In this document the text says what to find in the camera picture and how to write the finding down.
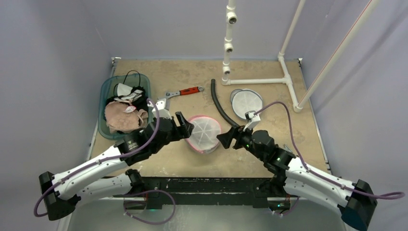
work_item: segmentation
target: pink fabric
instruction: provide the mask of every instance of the pink fabric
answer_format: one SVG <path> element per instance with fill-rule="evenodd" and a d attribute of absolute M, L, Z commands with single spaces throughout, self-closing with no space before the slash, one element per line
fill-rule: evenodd
<path fill-rule="evenodd" d="M 130 133 L 146 123 L 148 114 L 145 110 L 135 110 L 126 113 L 129 105 L 120 102 L 110 102 L 105 107 L 106 124 L 111 133 L 121 131 Z"/>

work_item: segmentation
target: table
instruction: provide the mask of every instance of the table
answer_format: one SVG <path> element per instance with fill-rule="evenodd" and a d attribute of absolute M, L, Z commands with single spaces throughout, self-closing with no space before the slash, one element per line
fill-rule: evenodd
<path fill-rule="evenodd" d="M 287 62 L 298 97 L 304 95 L 306 88 L 298 62 Z M 217 81 L 217 95 L 225 112 L 238 124 L 240 120 L 232 111 L 230 93 L 234 89 L 249 88 L 258 92 L 264 104 L 279 100 L 288 105 L 293 125 L 294 140 L 307 163 L 321 170 L 327 170 L 322 146 L 315 120 L 309 105 L 300 113 L 295 113 L 288 88 L 283 84 L 221 85 L 222 62 L 195 60 L 120 60 L 115 75 L 125 75 L 130 70 L 145 74 L 151 83 L 152 98 L 163 96 L 166 91 L 177 91 L 194 86 L 203 86 L 204 91 L 192 95 L 176 96 L 170 99 L 170 113 L 181 111 L 186 118 L 206 115 L 216 119 L 223 132 L 230 125 L 221 117 L 211 98 L 211 79 Z M 233 61 L 231 79 L 283 77 L 281 65 L 273 61 Z M 279 146 L 291 143 L 288 118 L 281 105 L 268 108 L 261 115 L 261 122 L 255 130 L 264 129 L 275 139 Z M 115 141 L 96 135 L 91 157 L 105 151 Z M 170 143 L 149 159 L 136 163 L 130 168 L 138 169 L 142 176 L 159 177 L 271 177 L 272 173 L 263 167 L 263 163 L 244 149 L 224 149 L 221 145 L 210 154 L 195 153 L 185 141 Z M 126 169 L 114 172 L 110 176 L 123 173 Z"/>

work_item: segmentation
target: black rubber hose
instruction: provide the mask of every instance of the black rubber hose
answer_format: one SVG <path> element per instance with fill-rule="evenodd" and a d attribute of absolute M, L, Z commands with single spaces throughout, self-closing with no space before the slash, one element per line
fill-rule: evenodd
<path fill-rule="evenodd" d="M 216 80 L 212 79 L 211 80 L 211 98 L 213 98 L 214 104 L 218 110 L 218 112 L 221 114 L 221 116 L 233 127 L 239 127 L 235 121 L 233 121 L 222 109 L 221 105 L 219 104 L 219 101 L 217 99 L 217 93 L 216 93 Z"/>

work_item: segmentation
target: gray floor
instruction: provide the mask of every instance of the gray floor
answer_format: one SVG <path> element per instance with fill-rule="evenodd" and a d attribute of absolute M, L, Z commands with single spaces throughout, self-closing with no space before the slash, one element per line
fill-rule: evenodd
<path fill-rule="evenodd" d="M 161 221 L 171 213 L 146 210 L 137 215 Z M 178 205 L 174 217 L 164 225 L 147 225 L 123 215 L 122 201 L 99 200 L 77 209 L 69 231 L 344 231 L 341 219 L 328 209 L 301 200 L 284 218 L 272 216 L 267 209 L 251 206 Z"/>

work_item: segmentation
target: metal bracket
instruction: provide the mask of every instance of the metal bracket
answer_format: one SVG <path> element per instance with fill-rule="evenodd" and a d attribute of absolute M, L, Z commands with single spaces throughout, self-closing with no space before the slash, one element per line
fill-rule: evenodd
<path fill-rule="evenodd" d="M 121 57 L 111 57 L 112 59 L 112 67 L 117 65 L 117 62 L 122 59 Z"/>
<path fill-rule="evenodd" d="M 325 162 L 326 162 L 326 169 L 327 169 L 327 171 L 328 171 L 330 174 L 332 174 L 332 173 L 331 173 L 331 172 L 332 172 L 332 169 L 330 168 L 329 161 L 326 160 Z"/>
<path fill-rule="evenodd" d="M 298 58 L 297 63 L 299 63 L 299 67 L 302 68 L 302 60 L 303 58 Z"/>

